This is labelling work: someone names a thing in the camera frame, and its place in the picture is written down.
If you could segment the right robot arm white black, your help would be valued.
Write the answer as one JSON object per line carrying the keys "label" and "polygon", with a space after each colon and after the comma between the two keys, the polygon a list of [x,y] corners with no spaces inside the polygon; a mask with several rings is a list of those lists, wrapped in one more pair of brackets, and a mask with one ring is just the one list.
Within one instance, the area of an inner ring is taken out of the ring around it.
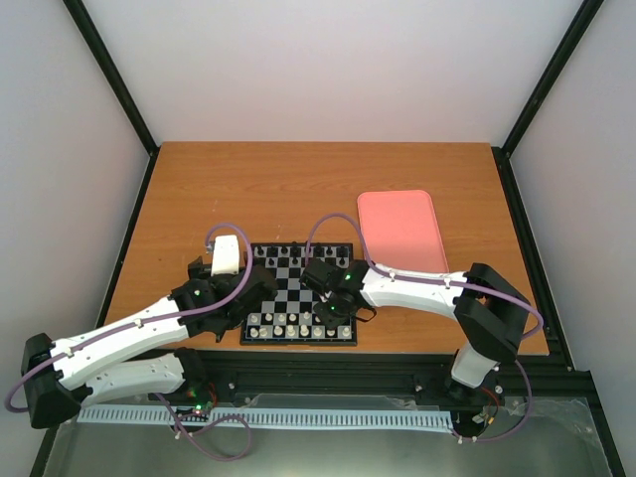
{"label": "right robot arm white black", "polygon": [[312,258],[300,283],[319,296],[314,313],[328,329],[362,309],[398,307],[446,317],[458,323],[466,344],[451,366],[451,379],[481,387],[490,372],[517,359],[531,306],[494,268],[475,263],[464,272],[400,270],[364,260],[340,268]]}

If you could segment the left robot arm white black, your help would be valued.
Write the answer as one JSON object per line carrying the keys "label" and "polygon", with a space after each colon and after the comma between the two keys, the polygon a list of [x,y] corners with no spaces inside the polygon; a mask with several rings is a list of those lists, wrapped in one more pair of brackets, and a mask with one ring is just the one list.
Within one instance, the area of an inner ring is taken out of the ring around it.
{"label": "left robot arm white black", "polygon": [[207,376],[194,367],[194,353],[179,351],[158,362],[133,358],[202,333],[222,339],[275,297],[277,283],[259,261],[238,273],[212,273],[197,259],[188,275],[169,295],[102,328],[66,339],[29,338],[21,375],[31,426],[53,427],[84,407],[138,393],[199,398]]}

